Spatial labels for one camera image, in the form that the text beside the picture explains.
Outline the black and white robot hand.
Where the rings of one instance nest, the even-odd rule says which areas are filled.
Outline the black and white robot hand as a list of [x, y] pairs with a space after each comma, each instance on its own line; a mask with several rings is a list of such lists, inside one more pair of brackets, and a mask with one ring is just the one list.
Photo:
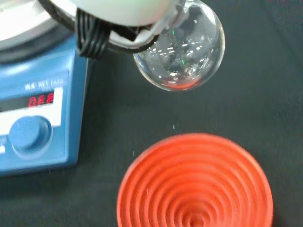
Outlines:
[[106, 49], [147, 50], [177, 15], [176, 0], [41, 0], [76, 37], [78, 54], [100, 59]]

